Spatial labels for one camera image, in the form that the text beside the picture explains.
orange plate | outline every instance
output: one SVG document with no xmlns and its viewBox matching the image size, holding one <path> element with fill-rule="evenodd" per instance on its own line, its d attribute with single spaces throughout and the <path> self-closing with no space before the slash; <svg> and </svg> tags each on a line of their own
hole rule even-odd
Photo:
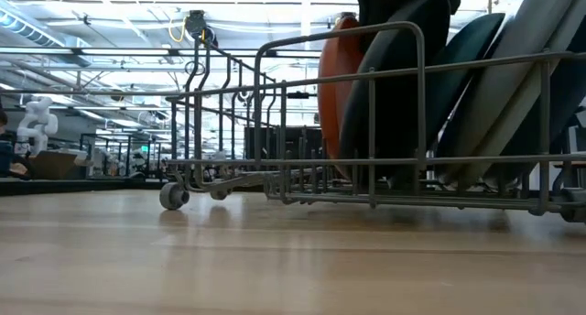
<svg viewBox="0 0 586 315">
<path fill-rule="evenodd" d="M 351 27 L 358 27 L 358 21 L 352 16 L 346 16 L 340 19 L 333 30 Z M 356 73 L 363 59 L 359 39 L 357 36 L 327 39 L 321 52 L 319 77 Z M 326 141 L 330 158 L 338 157 L 340 126 L 342 126 L 351 88 L 351 81 L 318 85 L 321 133 Z"/>
</svg>

rack wheel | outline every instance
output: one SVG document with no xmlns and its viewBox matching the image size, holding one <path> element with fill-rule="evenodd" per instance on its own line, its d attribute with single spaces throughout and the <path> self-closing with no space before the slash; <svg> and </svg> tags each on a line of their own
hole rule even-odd
<svg viewBox="0 0 586 315">
<path fill-rule="evenodd" d="M 564 201 L 581 201 L 586 206 L 586 190 L 582 188 L 565 188 L 561 190 Z M 559 215 L 568 223 L 586 223 L 586 207 L 561 209 Z"/>
<path fill-rule="evenodd" d="M 170 182 L 163 186 L 158 194 L 158 200 L 165 209 L 175 211 L 190 201 L 190 194 L 177 182 Z"/>
<path fill-rule="evenodd" d="M 230 195 L 230 191 L 229 190 L 214 190 L 214 191 L 210 191 L 210 196 L 212 196 L 213 200 L 217 200 L 217 201 L 223 201 L 226 199 L 226 197 L 228 197 L 228 195 Z"/>
</svg>

floor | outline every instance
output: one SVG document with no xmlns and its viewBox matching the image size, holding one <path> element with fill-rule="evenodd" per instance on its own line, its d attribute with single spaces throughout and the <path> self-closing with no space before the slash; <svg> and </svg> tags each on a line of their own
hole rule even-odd
<svg viewBox="0 0 586 315">
<path fill-rule="evenodd" d="M 586 225 L 556 214 L 155 191 L 0 199 L 0 313 L 580 314 Z"/>
</svg>

